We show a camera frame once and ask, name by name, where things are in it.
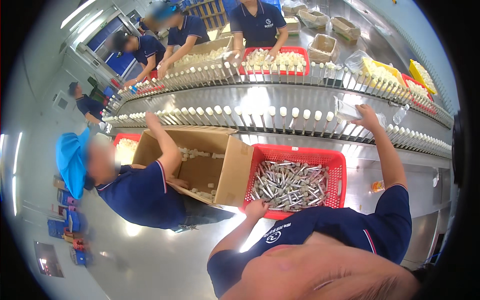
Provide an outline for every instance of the dark pants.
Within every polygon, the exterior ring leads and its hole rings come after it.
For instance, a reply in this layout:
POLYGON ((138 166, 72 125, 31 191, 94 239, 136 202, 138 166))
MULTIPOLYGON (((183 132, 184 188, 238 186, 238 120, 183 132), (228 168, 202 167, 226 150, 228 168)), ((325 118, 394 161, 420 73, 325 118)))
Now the dark pants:
POLYGON ((232 212, 208 206, 190 196, 184 194, 181 196, 187 211, 187 217, 177 227, 172 228, 175 232, 196 229, 195 227, 198 225, 218 223, 235 215, 232 212))
POLYGON ((276 38, 274 37, 273 39, 269 41, 261 41, 261 42, 255 42, 255 41, 249 41, 247 40, 245 42, 245 47, 250 48, 250 47, 256 47, 256 48, 261 48, 261 47, 273 47, 276 44, 276 38))

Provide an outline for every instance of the white glove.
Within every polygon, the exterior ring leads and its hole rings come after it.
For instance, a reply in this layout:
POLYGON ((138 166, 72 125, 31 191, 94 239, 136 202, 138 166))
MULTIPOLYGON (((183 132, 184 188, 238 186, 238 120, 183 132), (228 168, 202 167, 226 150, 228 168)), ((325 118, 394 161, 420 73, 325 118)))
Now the white glove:
POLYGON ((107 124, 105 124, 104 122, 100 122, 98 125, 100 126, 101 131, 104 131, 105 128, 107 127, 107 124))

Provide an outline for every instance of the water bottle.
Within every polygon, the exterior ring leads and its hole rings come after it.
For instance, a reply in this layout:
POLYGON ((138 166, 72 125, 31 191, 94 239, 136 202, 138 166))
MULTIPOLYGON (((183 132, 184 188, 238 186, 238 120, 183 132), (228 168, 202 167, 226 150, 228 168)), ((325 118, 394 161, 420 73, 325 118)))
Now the water bottle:
POLYGON ((407 110, 410 108, 408 104, 406 104, 403 107, 400 107, 400 109, 393 115, 393 123, 396 125, 400 124, 400 122, 403 120, 405 115, 407 114, 407 110))

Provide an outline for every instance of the plastic bottle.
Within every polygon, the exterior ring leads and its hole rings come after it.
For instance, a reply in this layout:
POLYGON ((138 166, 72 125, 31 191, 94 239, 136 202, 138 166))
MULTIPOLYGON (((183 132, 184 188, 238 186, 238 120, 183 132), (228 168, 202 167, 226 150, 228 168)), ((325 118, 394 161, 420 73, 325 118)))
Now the plastic bottle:
POLYGON ((373 192, 380 192, 380 191, 384 191, 385 190, 385 183, 384 181, 375 181, 373 184, 372 184, 372 191, 373 192))
POLYGON ((396 125, 400 124, 400 122, 403 120, 405 115, 407 114, 407 110, 410 108, 408 104, 406 104, 403 107, 400 107, 400 109, 393 115, 393 123, 396 125))

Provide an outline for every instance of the wooden pallet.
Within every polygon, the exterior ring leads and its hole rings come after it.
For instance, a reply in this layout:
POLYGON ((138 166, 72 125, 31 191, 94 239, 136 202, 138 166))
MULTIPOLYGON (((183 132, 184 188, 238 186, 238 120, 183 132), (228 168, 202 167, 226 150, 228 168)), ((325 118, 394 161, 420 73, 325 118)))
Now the wooden pallet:
POLYGON ((187 6, 185 10, 191 15, 199 16, 207 30, 217 29, 228 23, 222 0, 200 0, 196 4, 187 6))

